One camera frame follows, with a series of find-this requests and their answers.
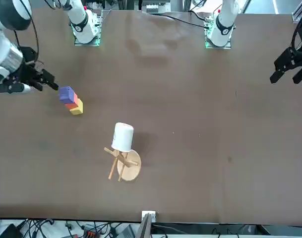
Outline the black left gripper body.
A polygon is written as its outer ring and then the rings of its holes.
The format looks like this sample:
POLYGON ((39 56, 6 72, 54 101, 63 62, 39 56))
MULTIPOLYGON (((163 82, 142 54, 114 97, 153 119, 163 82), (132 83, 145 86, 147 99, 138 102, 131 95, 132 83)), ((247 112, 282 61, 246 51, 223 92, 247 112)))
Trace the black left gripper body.
POLYGON ((286 48, 274 61, 275 71, 286 72, 302 66, 302 51, 286 48))

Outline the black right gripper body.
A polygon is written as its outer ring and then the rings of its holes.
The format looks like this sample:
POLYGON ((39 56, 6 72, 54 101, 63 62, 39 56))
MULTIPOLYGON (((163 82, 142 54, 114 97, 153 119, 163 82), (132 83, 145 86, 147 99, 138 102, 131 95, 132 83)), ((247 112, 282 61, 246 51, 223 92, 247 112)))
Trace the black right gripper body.
POLYGON ((6 85, 14 83, 25 83, 31 85, 32 83, 38 83, 45 85, 42 70, 37 68, 36 63, 23 63, 18 70, 11 72, 6 78, 6 85))

